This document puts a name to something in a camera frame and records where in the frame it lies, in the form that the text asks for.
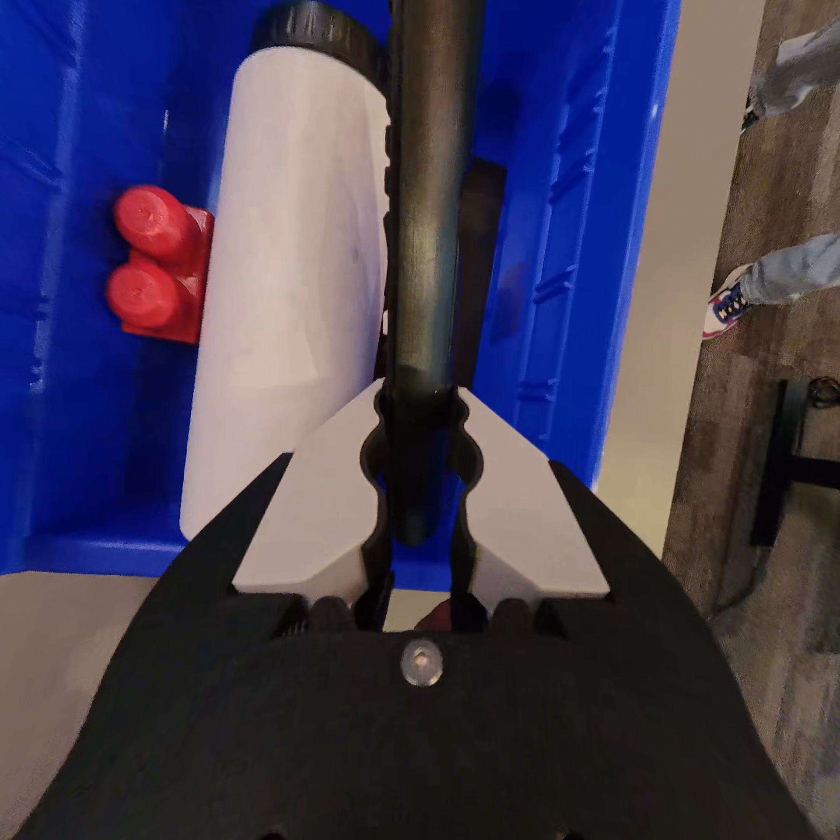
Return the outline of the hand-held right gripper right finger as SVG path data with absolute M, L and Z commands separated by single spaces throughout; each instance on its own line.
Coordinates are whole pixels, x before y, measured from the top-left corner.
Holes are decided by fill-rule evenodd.
M 467 389 L 449 416 L 463 483 L 450 543 L 451 595 L 487 612 L 508 599 L 602 599 L 610 586 L 547 456 Z

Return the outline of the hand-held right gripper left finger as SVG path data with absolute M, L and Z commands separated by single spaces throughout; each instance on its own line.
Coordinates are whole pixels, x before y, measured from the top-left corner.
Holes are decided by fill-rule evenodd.
M 383 381 L 306 437 L 290 457 L 234 576 L 240 594 L 339 597 L 379 617 L 393 586 Z

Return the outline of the white squeeze bottle black cap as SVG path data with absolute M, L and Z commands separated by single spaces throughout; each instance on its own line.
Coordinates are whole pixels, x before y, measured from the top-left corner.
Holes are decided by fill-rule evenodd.
M 195 536 L 373 379 L 387 52 L 324 2 L 267 9 L 234 75 L 180 528 Z

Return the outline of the red plastic block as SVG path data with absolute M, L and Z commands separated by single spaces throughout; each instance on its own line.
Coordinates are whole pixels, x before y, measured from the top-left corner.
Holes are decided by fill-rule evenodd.
M 113 221 L 129 246 L 105 297 L 124 333 L 198 345 L 214 215 L 156 185 L 136 185 L 116 201 Z

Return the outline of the blue plastic bin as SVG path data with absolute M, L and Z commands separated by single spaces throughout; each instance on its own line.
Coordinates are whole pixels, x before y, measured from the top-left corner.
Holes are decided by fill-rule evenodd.
M 2 574 L 160 575 L 196 348 L 104 297 L 152 183 L 210 208 L 270 2 L 2 2 Z M 679 2 L 488 2 L 474 150 L 507 173 L 472 392 L 599 476 Z

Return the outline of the black remote control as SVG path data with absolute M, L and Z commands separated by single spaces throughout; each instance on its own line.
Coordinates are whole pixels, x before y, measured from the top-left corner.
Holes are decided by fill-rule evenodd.
M 395 540 L 440 516 L 459 283 L 459 203 L 474 137 L 487 3 L 392 2 L 385 486 Z

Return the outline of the black stand foot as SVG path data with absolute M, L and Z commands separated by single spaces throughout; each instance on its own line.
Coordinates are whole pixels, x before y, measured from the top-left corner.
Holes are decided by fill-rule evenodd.
M 786 499 L 793 485 L 839 489 L 838 461 L 801 454 L 808 413 L 838 408 L 838 405 L 839 383 L 832 377 L 818 377 L 809 382 L 779 382 L 752 520 L 751 546 L 770 549 L 775 545 Z

